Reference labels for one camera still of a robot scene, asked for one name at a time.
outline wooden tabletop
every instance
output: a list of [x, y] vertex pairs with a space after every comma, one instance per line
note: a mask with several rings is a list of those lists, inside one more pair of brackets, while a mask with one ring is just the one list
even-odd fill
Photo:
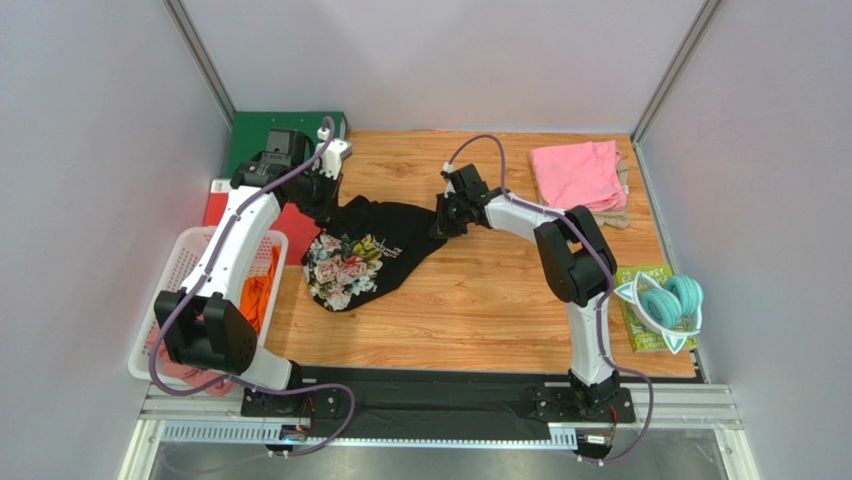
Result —
[[[357, 195], [435, 208], [443, 163], [472, 132], [354, 131], [340, 204]], [[630, 167], [626, 230], [603, 227], [619, 266], [663, 262], [636, 156], [626, 135], [498, 134], [507, 155], [507, 187], [537, 198], [530, 150], [615, 139]], [[456, 160], [476, 165], [488, 186], [500, 182], [493, 142], [479, 140]], [[566, 372], [571, 332], [564, 305], [544, 279], [534, 243], [471, 226], [427, 258], [402, 287], [351, 312], [331, 313], [310, 298], [300, 267], [285, 268], [266, 346], [303, 365], [444, 370]], [[694, 375], [688, 352], [635, 354], [618, 301], [609, 309], [615, 361], [649, 375]]]

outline green book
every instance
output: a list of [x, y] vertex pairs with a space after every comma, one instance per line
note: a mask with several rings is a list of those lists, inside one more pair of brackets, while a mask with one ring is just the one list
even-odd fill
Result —
[[[666, 283], [666, 280], [672, 276], [672, 267], [668, 265], [650, 265], [644, 267], [627, 267], [627, 268], [619, 268], [615, 273], [615, 286], [616, 288], [624, 285], [625, 283], [630, 283], [636, 277], [636, 274], [642, 272], [645, 275], [653, 278], [655, 282], [660, 285]], [[646, 290], [647, 287], [644, 285], [639, 286], [639, 293], [641, 294], [643, 290]], [[623, 298], [619, 297], [618, 302], [621, 304], [621, 313], [624, 314], [624, 324], [627, 326], [627, 336], [630, 337], [630, 346], [633, 348], [633, 351], [636, 353], [640, 352], [668, 352], [669, 349], [666, 347], [665, 342], [663, 341], [663, 337], [657, 333], [654, 333], [647, 328], [645, 325], [639, 321], [639, 318], [633, 313], [633, 309], [630, 308], [630, 304], [627, 303]], [[673, 330], [684, 330], [683, 327], [675, 327]], [[686, 340], [686, 345], [684, 345], [685, 350], [691, 350], [698, 346], [698, 342], [695, 340], [695, 337], [689, 337]]]
[[345, 139], [349, 134], [349, 123], [343, 112], [237, 112], [225, 176], [231, 178], [241, 163], [266, 149], [266, 139], [273, 128], [299, 130], [311, 137], [316, 145], [319, 143], [317, 130], [326, 116], [334, 120], [334, 136]]

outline white laundry basket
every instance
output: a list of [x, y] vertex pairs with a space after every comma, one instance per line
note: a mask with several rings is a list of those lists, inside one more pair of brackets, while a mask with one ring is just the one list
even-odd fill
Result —
[[[151, 331], [157, 326], [157, 319], [154, 316], [154, 301], [157, 295], [161, 290], [176, 292], [180, 288], [180, 284], [189, 276], [195, 265], [198, 264], [215, 232], [216, 227], [194, 227], [186, 230], [178, 237], [172, 254], [169, 256], [166, 269], [160, 277], [160, 283], [157, 284], [157, 289], [154, 291], [154, 298], [151, 299], [151, 305], [145, 314], [145, 321], [142, 322], [142, 327], [139, 329], [139, 335], [136, 337], [133, 351], [127, 361], [127, 368], [134, 377], [142, 380], [151, 380], [151, 376], [148, 374], [148, 356], [151, 352], [148, 350], [147, 340]], [[266, 305], [263, 325], [258, 335], [258, 345], [266, 343], [266, 335], [269, 333], [270, 319], [272, 311], [275, 309], [275, 297], [278, 296], [278, 286], [281, 283], [281, 274], [284, 272], [284, 260], [287, 256], [287, 236], [273, 230], [266, 232], [263, 240], [260, 242], [260, 247], [257, 249], [257, 254], [251, 263], [248, 274], [249, 277], [266, 276], [269, 271], [269, 264], [272, 261], [272, 247], [281, 247], [281, 255], [278, 257], [278, 265], [275, 267], [275, 278], [272, 281], [269, 303]], [[161, 371], [161, 367], [162, 362], [158, 359], [157, 371]], [[184, 385], [177, 378], [167, 376], [162, 376], [161, 378], [165, 383], [170, 385]]]

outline white backdrop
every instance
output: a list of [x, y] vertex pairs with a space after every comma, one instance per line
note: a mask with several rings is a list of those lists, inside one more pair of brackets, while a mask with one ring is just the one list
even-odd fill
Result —
[[0, 2], [0, 477], [116, 478], [131, 345], [226, 139], [160, 1]]
[[701, 0], [185, 0], [238, 110], [629, 132]]
[[766, 479], [852, 470], [850, 21], [846, 0], [726, 2], [642, 148]]

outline teal ear cushion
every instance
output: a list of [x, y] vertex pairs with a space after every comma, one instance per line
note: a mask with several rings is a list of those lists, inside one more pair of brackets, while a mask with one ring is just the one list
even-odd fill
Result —
[[670, 292], [654, 288], [640, 295], [639, 302], [648, 315], [663, 327], [673, 328], [680, 323], [680, 304]]
[[663, 288], [673, 293], [680, 300], [681, 315], [684, 317], [694, 314], [701, 306], [701, 302], [704, 301], [704, 291], [701, 290], [701, 285], [686, 275], [670, 277], [666, 280]]

